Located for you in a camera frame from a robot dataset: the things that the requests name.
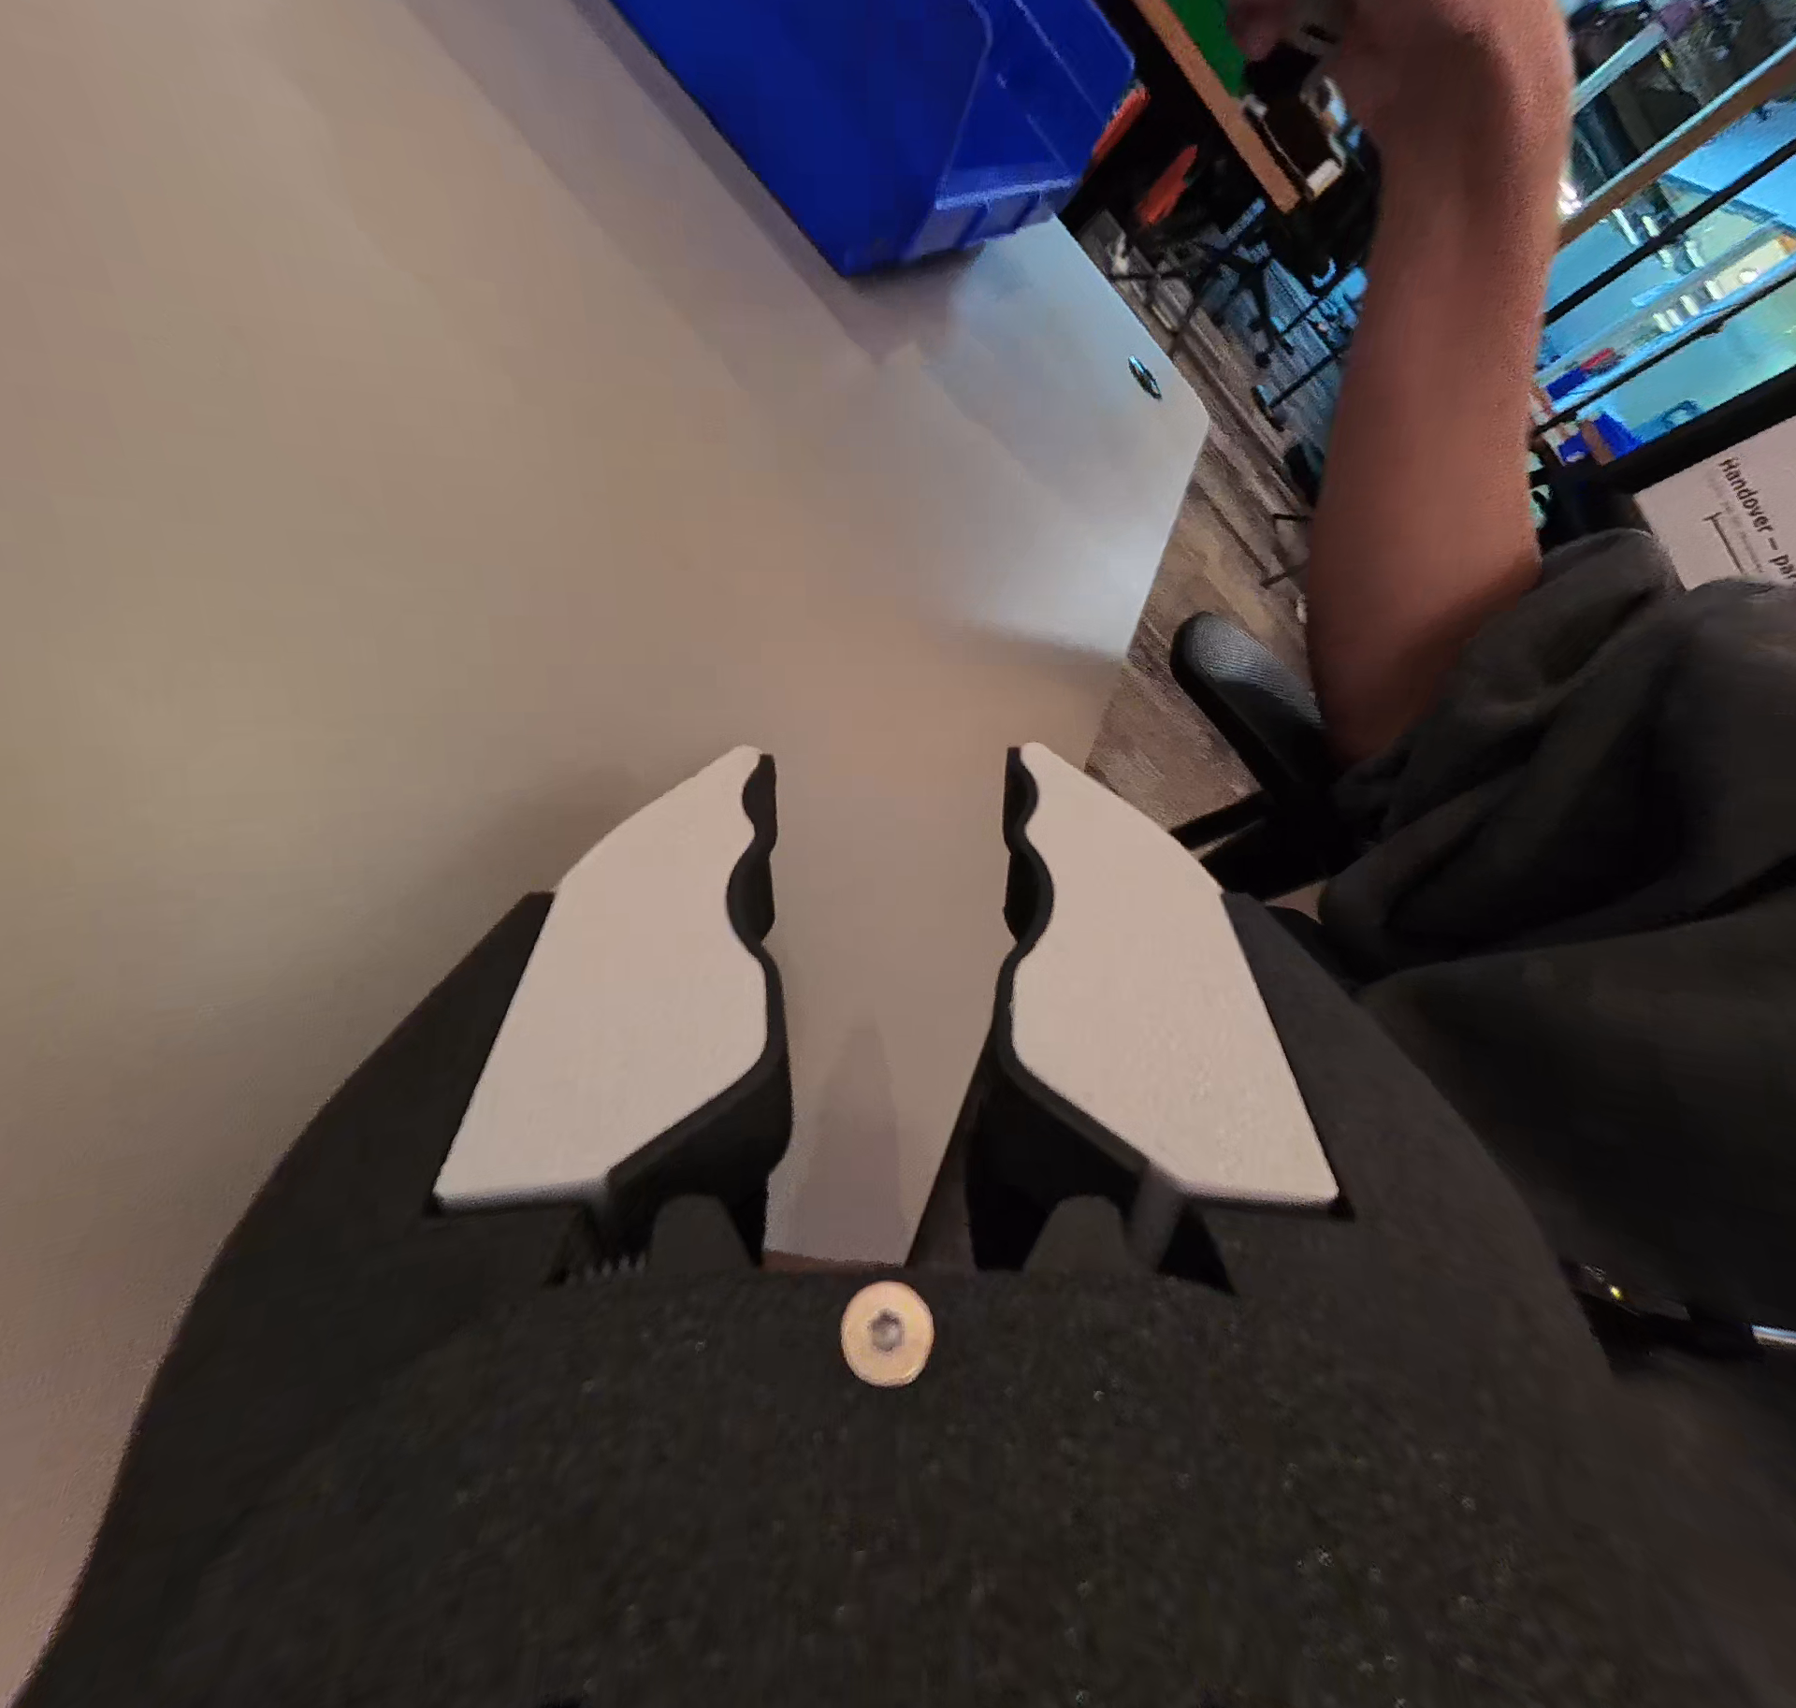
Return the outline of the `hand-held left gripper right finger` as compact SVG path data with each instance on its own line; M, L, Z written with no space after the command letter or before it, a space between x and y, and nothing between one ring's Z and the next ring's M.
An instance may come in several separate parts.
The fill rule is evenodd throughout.
M977 1181L1041 1211L1331 1211L1334 1170L1211 875L1043 743L1009 751L1003 834L1013 948Z

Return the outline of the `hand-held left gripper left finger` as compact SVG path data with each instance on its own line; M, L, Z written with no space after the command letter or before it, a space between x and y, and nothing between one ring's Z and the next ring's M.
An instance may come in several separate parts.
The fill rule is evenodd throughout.
M736 748L562 879L440 1163L443 1211L637 1208L653 1173L751 1179L785 1153L784 999L768 952L776 766Z

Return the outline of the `blue plastic bin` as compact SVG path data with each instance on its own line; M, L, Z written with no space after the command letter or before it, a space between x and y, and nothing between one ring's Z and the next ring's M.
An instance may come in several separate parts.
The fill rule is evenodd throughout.
M1097 0L609 0L842 277L1054 220L1134 83Z

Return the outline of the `person's right forearm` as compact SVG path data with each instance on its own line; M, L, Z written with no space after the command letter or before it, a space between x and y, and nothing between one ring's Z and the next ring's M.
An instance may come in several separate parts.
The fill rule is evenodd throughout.
M1545 15L1398 60L1367 120L1380 203L1305 575L1308 672L1347 768L1404 733L1541 574L1530 402L1568 100Z

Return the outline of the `person's black chair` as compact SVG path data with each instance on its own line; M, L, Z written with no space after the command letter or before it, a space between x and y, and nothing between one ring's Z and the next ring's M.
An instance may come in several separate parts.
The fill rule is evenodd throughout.
M1185 619L1172 681L1244 766L1254 790L1171 837L1218 886L1273 902L1328 879L1354 843L1334 807L1334 759L1308 687L1222 616Z

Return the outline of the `printed marker board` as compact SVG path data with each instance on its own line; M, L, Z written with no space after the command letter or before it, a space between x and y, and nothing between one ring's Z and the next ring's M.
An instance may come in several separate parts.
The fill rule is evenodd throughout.
M1794 425L1779 423L1637 496L1677 581L1794 586Z

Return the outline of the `wooden table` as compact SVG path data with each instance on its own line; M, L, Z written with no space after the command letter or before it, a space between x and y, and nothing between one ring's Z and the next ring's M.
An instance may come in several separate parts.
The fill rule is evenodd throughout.
M1308 198L1303 179L1222 88L1164 0L1094 0L1134 57L1134 90L1098 140L1064 218L1072 229L1098 211L1130 220L1141 203L1171 197L1200 168L1264 197L1277 211Z

